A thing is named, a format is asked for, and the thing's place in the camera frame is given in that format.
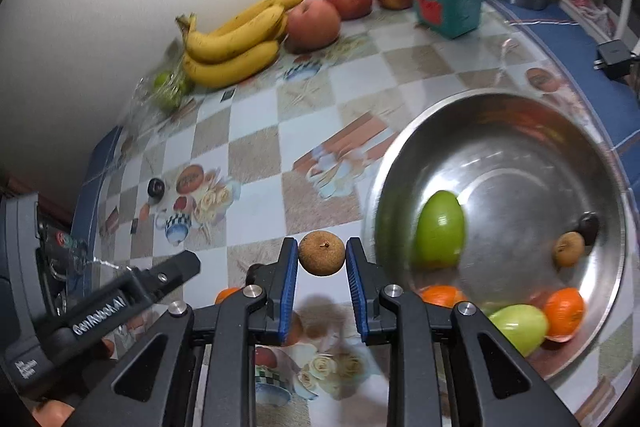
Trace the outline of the person left hand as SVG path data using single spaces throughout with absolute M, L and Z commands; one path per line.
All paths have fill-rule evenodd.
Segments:
M 61 381 L 63 390 L 55 392 L 58 400 L 37 403 L 30 413 L 39 426 L 62 426 L 75 410 L 74 404 L 85 398 L 113 368 L 115 343 L 103 338 L 95 343 L 84 358 L 74 366 L 76 373 Z

